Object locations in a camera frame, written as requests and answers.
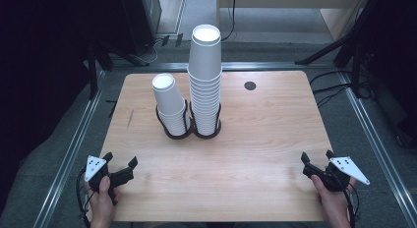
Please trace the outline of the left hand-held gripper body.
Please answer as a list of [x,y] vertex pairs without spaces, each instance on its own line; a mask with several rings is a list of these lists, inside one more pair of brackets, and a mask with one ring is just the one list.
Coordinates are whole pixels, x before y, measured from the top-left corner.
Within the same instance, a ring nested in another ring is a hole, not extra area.
[[90,188],[93,191],[98,191],[100,181],[104,176],[108,176],[110,179],[110,189],[125,185],[130,180],[134,179],[134,169],[129,166],[120,171],[110,173],[108,170],[109,162],[106,162],[103,157],[99,158],[91,155],[88,157],[85,181],[89,183]]

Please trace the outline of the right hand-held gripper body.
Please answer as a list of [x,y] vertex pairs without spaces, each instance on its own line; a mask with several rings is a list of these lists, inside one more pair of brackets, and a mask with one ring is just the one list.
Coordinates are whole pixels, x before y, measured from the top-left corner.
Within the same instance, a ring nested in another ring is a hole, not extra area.
[[370,184],[370,180],[349,156],[331,158],[325,170],[309,162],[304,164],[303,174],[308,178],[313,175],[319,176],[325,187],[331,192],[344,191],[352,178],[364,185]]

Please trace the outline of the black wire double cup holder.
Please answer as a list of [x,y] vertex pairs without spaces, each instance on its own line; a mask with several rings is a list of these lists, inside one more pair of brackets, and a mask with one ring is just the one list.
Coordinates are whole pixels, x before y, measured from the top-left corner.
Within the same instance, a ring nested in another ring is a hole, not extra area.
[[164,129],[164,133],[170,139],[173,139],[173,140],[183,140],[187,138],[188,136],[190,136],[191,134],[194,134],[196,137],[203,139],[203,140],[215,138],[221,131],[221,121],[219,119],[220,110],[221,108],[218,108],[218,111],[215,115],[216,119],[215,119],[214,132],[211,135],[207,135],[207,136],[202,135],[199,132],[199,128],[195,121],[194,112],[193,112],[193,109],[191,108],[191,105],[188,103],[187,100],[184,100],[184,108],[181,112],[181,118],[182,118],[183,125],[184,125],[184,133],[182,135],[172,135],[169,132],[168,126],[164,123],[162,119],[162,113],[159,111],[158,106],[155,106],[156,117]]

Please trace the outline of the tall stack of paper cups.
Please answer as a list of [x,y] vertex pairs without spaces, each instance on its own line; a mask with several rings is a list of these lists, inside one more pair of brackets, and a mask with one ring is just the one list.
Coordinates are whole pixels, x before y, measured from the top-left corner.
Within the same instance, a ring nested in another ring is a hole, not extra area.
[[198,25],[193,29],[187,72],[196,133],[212,138],[219,128],[221,86],[221,35],[217,27]]

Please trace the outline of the person's left hand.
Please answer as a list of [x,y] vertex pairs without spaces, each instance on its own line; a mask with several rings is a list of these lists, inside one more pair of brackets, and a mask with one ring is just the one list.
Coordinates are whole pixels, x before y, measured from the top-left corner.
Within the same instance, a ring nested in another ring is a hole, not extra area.
[[110,228],[116,214],[116,206],[108,194],[109,177],[104,176],[101,179],[97,193],[90,189],[88,182],[85,182],[85,186],[90,197],[89,204],[92,212],[90,228]]

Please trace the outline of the person's right hand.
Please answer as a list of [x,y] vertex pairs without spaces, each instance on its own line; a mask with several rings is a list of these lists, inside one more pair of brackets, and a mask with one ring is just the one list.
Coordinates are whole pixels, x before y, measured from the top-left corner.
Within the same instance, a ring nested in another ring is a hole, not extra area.
[[324,221],[330,228],[351,228],[348,200],[344,192],[330,192],[317,175],[313,175],[311,180],[317,190],[317,199],[322,206]]

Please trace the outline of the black floor tape marks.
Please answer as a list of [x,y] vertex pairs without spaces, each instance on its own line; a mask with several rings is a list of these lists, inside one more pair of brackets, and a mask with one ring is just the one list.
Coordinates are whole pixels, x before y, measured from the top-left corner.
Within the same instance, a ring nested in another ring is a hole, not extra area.
[[108,118],[112,118],[113,113],[115,111],[116,105],[117,105],[117,100],[105,100],[106,103],[111,103],[112,104],[112,108],[108,114]]

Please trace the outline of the short stack of paper cups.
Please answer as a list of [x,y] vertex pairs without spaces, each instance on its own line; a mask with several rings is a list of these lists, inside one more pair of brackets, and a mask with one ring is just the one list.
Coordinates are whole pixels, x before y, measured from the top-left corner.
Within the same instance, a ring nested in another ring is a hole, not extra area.
[[187,102],[182,96],[175,78],[168,73],[152,79],[156,100],[156,114],[164,129],[172,137],[182,137],[190,130]]

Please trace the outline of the black metal stand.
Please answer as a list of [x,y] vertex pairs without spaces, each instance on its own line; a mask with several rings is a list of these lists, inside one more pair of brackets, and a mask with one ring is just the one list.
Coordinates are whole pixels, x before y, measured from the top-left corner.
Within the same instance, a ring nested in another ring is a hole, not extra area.
[[104,70],[107,71],[111,71],[114,67],[114,64],[110,58],[110,53],[116,54],[134,66],[144,67],[149,65],[149,61],[141,61],[139,57],[123,52],[104,41],[92,41],[88,46],[90,99],[93,99],[98,93],[96,64],[99,64]]

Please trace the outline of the black tripod stand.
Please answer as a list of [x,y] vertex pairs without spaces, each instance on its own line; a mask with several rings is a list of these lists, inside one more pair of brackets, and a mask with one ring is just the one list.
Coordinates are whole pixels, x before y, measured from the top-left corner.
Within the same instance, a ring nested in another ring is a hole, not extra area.
[[375,13],[375,7],[379,4],[379,1],[380,0],[367,0],[364,9],[361,13],[357,13],[353,27],[346,35],[313,55],[305,59],[295,61],[294,64],[309,65],[338,48],[339,51],[333,59],[333,66],[335,68],[345,68],[348,62],[353,60],[350,88],[355,96],[359,98],[359,78],[363,54],[362,47],[365,41],[366,33],[371,27],[371,20]]

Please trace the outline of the light wooden furniture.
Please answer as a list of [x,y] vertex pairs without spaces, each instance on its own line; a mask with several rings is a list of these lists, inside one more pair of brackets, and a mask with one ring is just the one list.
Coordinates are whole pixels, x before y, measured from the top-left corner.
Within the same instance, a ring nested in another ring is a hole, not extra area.
[[217,22],[236,41],[329,43],[345,35],[367,0],[216,0]]

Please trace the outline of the dark cabinet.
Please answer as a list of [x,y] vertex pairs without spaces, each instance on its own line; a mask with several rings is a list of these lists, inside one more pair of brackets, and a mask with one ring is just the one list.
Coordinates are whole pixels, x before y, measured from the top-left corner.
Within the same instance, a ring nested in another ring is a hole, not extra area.
[[134,53],[139,54],[155,42],[161,17],[159,0],[122,0]]

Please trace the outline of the aluminium frame rail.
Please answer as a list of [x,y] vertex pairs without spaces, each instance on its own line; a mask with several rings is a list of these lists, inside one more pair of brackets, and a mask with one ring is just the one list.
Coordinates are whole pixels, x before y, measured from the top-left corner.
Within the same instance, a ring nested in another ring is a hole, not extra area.
[[356,97],[351,88],[346,90],[346,94],[371,145],[373,153],[387,178],[387,183],[393,192],[405,220],[410,228],[417,228],[417,203],[406,188],[397,168],[392,162],[375,125],[363,105],[363,101]]
[[[146,66],[134,66],[133,64],[116,64],[115,70],[130,70],[137,73],[156,72],[185,72],[187,63],[152,63]],[[277,70],[309,70],[309,69],[333,69],[331,62],[318,62],[308,65],[298,65],[295,62],[223,62],[222,68],[226,72],[240,71],[277,71]]]
[[92,98],[89,93],[82,93],[41,148],[45,149],[40,159],[45,188],[30,228],[85,228],[78,203],[78,192],[83,186],[77,178],[90,154],[89,148],[83,151],[83,146],[108,72],[98,71],[97,77],[97,93]]

